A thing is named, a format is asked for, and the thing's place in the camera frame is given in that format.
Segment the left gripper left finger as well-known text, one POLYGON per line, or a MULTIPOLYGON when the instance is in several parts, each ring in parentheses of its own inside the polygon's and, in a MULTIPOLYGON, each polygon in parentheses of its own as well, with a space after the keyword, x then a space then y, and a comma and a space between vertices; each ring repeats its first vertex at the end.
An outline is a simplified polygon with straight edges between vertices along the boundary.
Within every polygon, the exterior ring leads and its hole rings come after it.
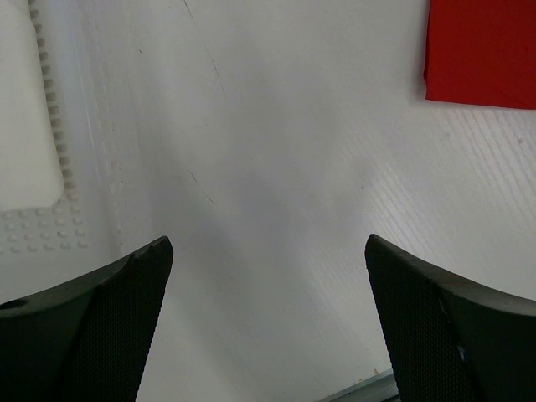
POLYGON ((133 401, 173 247, 163 236, 71 281, 1 305, 3 401, 133 401))

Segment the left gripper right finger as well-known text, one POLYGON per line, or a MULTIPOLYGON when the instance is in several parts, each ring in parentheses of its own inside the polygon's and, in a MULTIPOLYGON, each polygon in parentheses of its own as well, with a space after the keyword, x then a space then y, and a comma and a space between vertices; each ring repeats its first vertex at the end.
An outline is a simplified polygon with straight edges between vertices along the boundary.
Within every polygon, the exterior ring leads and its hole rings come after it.
POLYGON ((403 401, 533 401, 535 302, 372 234, 368 278, 403 401))

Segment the red paper napkin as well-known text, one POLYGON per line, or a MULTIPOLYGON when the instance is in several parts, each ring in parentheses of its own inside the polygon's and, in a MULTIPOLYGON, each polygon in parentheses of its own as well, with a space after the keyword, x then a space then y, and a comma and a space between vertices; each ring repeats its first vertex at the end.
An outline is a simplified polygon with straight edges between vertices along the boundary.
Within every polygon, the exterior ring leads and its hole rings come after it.
POLYGON ((428 101, 534 109, 535 3, 431 1, 423 76, 428 101))

